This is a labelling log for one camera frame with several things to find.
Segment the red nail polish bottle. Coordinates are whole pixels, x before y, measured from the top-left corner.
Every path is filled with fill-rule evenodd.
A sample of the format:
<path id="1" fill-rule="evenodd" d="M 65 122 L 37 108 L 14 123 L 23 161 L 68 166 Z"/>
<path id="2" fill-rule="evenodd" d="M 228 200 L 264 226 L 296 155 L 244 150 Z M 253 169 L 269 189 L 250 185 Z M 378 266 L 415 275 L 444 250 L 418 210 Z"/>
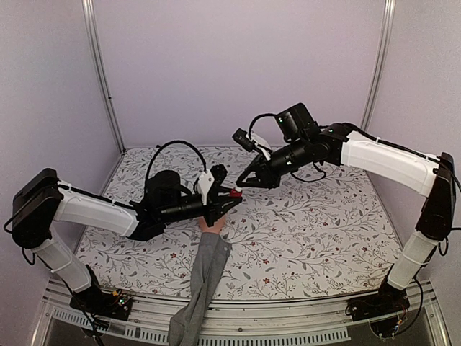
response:
<path id="1" fill-rule="evenodd" d="M 240 188 L 234 188 L 230 191 L 230 196 L 232 198 L 240 198 L 242 196 L 242 189 Z"/>

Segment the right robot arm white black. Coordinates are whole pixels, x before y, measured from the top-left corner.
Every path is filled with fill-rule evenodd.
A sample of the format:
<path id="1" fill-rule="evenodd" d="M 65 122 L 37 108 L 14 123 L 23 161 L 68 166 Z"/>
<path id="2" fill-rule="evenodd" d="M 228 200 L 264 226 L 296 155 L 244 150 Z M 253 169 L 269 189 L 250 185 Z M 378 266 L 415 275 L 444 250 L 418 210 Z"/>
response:
<path id="1" fill-rule="evenodd" d="M 460 184 L 452 156 L 422 154 L 371 136 L 351 123 L 320 126 L 303 103 L 271 117 L 286 143 L 276 151 L 251 129 L 239 128 L 233 134 L 233 140 L 242 148 L 258 153 L 238 177 L 239 187 L 276 188 L 283 175 L 307 164 L 327 162 L 377 174 L 424 196 L 414 232 L 384 279 L 381 292 L 372 299 L 378 314 L 388 314 L 400 303 L 399 292 L 408 287 L 453 229 Z"/>

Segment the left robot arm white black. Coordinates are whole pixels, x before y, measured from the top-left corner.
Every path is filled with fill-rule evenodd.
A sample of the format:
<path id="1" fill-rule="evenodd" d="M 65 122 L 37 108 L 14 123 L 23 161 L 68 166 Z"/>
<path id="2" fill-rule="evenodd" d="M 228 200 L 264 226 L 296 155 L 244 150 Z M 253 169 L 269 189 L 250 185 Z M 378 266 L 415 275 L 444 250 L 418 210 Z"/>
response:
<path id="1" fill-rule="evenodd" d="M 17 246 L 31 250 L 79 293 L 90 312 L 99 313 L 107 307 L 107 297 L 95 288 L 89 269 L 54 235 L 53 222 L 104 229 L 135 241 L 151 240 L 170 223 L 192 218 L 203 218 L 213 226 L 243 200 L 240 188 L 222 185 L 226 176 L 224 166 L 213 166 L 199 175 L 192 191 L 177 172 L 163 170 L 148 179 L 141 201 L 125 204 L 73 187 L 46 168 L 14 196 L 4 230 Z"/>

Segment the person's hand on table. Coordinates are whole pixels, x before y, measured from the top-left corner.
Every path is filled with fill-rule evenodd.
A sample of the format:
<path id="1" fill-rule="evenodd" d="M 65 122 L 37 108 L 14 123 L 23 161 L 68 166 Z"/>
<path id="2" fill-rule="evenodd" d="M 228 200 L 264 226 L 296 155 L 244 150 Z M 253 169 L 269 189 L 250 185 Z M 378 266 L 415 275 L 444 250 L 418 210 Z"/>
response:
<path id="1" fill-rule="evenodd" d="M 219 234 L 225 225 L 226 216 L 219 218 L 212 226 L 208 226 L 206 220 L 201 217 L 199 218 L 199 226 L 203 233 L 212 233 L 212 234 Z"/>

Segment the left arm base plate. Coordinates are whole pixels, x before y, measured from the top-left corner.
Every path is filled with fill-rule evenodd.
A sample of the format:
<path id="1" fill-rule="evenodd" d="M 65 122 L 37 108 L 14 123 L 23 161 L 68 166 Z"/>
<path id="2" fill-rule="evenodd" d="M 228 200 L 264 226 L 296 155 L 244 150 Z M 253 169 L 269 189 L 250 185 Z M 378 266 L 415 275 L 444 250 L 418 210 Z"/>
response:
<path id="1" fill-rule="evenodd" d="M 99 288 L 90 287 L 73 293 L 70 307 L 97 316 L 127 321 L 133 307 L 133 297 L 121 290 L 105 293 Z"/>

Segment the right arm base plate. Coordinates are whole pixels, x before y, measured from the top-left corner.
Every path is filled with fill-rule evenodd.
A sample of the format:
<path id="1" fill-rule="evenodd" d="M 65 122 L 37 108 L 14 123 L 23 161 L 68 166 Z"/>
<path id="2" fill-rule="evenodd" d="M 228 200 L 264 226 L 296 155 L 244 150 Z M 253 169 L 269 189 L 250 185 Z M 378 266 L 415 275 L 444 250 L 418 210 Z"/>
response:
<path id="1" fill-rule="evenodd" d="M 349 299 L 344 313 L 352 321 L 377 318 L 370 323 L 370 329 L 374 335 L 384 339 L 397 335 L 408 315 L 409 307 L 406 291 L 392 288 Z"/>

